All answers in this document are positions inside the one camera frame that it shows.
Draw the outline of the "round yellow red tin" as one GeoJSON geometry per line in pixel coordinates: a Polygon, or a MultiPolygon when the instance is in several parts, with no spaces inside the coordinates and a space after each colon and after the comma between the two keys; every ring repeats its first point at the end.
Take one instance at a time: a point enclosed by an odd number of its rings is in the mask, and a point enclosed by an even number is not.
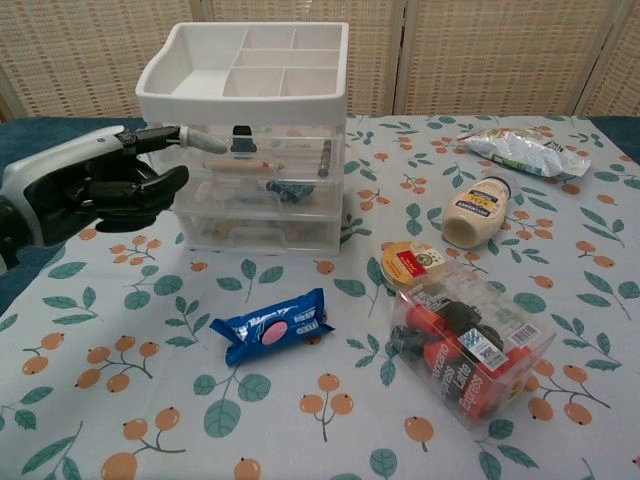
{"type": "Polygon", "coordinates": [[[444,257],[432,245],[419,241],[403,241],[385,246],[382,250],[380,268],[386,286],[396,292],[444,264],[444,257]]]}

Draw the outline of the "blue cookie pack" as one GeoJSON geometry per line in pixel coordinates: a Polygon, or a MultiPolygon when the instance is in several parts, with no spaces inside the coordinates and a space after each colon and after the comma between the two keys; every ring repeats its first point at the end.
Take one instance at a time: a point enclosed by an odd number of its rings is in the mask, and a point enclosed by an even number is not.
{"type": "Polygon", "coordinates": [[[216,318],[210,328],[230,342],[225,353],[229,367],[334,330],[326,323],[322,288],[244,315],[216,318]]]}

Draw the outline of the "clear box of coffee capsules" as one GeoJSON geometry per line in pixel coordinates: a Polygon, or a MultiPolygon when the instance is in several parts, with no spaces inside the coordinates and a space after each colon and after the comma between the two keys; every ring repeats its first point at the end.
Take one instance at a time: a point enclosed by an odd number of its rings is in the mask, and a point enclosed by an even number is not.
{"type": "Polygon", "coordinates": [[[523,390],[554,337],[552,327],[455,262],[396,292],[393,350],[468,429],[523,390]]]}

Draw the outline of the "wooden pencil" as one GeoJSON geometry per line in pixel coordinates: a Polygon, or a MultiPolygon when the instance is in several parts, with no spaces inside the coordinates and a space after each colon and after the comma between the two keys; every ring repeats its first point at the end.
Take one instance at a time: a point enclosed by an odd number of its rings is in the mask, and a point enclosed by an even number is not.
{"type": "Polygon", "coordinates": [[[272,163],[261,160],[218,160],[210,165],[210,169],[216,172],[262,172],[262,171],[278,171],[284,166],[280,163],[272,163]]]}

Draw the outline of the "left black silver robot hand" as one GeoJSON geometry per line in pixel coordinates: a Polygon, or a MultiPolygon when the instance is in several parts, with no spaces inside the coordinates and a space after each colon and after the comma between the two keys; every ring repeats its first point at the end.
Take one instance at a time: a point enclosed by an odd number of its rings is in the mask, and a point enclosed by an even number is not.
{"type": "Polygon", "coordinates": [[[33,246],[64,242],[90,223],[104,233],[137,231],[152,225],[189,179],[185,166],[159,174],[139,158],[172,146],[226,152],[221,141],[186,126],[106,127],[10,164],[0,195],[26,219],[33,246]]]}

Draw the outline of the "small black cone bottle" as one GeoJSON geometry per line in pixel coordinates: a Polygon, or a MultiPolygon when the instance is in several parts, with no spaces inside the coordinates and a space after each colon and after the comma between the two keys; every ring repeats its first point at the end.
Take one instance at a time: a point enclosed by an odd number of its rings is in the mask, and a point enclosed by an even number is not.
{"type": "Polygon", "coordinates": [[[236,157],[250,157],[257,152],[252,130],[248,125],[235,125],[233,127],[230,151],[236,157]]]}

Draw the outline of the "white green snack bag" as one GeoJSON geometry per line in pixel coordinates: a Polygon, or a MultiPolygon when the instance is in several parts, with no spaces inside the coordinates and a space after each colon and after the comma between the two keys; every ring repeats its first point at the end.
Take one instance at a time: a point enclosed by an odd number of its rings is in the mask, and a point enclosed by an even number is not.
{"type": "Polygon", "coordinates": [[[458,141],[487,160],[544,178],[583,177],[591,167],[586,157],[532,129],[483,129],[461,135],[458,141]]]}

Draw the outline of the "white drawer organizer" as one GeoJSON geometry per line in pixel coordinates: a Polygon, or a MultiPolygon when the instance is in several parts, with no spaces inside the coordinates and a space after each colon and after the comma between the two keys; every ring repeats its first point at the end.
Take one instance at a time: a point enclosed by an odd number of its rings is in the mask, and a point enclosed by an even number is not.
{"type": "Polygon", "coordinates": [[[188,22],[175,25],[135,88],[150,127],[309,125],[344,129],[344,159],[326,178],[344,191],[346,74],[344,22],[188,22]]]}

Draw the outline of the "mayonnaise squeeze bottle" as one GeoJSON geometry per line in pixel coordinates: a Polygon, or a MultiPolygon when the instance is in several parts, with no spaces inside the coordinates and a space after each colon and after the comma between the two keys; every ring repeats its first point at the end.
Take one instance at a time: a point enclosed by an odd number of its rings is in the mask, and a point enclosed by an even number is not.
{"type": "Polygon", "coordinates": [[[486,170],[481,180],[457,195],[446,207],[442,238],[463,249],[487,243],[500,229],[516,186],[505,170],[486,170]]]}

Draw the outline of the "clear plastic drawer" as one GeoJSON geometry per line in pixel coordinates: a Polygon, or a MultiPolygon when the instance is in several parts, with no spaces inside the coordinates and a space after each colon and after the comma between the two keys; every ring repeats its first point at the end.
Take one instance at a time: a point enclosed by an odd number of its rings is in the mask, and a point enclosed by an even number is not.
{"type": "Polygon", "coordinates": [[[195,250],[280,254],[336,253],[340,219],[225,218],[177,213],[187,245],[195,250]]]}

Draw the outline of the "floral leaf berry tablecloth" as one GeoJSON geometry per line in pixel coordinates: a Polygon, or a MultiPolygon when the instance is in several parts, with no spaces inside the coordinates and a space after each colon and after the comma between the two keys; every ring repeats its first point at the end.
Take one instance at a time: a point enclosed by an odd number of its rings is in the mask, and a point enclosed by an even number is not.
{"type": "Polygon", "coordinates": [[[173,215],[84,229],[0,316],[0,480],[640,480],[640,166],[589,118],[347,123],[337,256],[190,250],[173,215]],[[487,162],[460,134],[536,129],[588,158],[521,176],[501,233],[460,250],[442,211],[487,162]],[[421,240],[556,336],[469,430],[389,343],[383,248],[421,240]],[[210,328],[322,288],[330,333],[227,366],[210,328]]]}

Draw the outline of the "clear drawer with pencil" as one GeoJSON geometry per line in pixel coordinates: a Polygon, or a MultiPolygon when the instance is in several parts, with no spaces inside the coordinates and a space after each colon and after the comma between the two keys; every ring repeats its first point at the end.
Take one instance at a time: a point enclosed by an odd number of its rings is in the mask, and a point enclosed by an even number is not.
{"type": "Polygon", "coordinates": [[[149,163],[163,173],[171,167],[184,165],[190,173],[258,174],[293,179],[328,177],[344,159],[344,129],[339,126],[309,125],[257,125],[252,130],[257,152],[250,157],[236,157],[231,151],[232,125],[195,125],[191,132],[199,131],[221,141],[226,146],[223,154],[210,153],[195,147],[172,146],[151,153],[149,163]],[[216,172],[210,165],[218,160],[261,160],[280,163],[278,171],[216,172]]]}

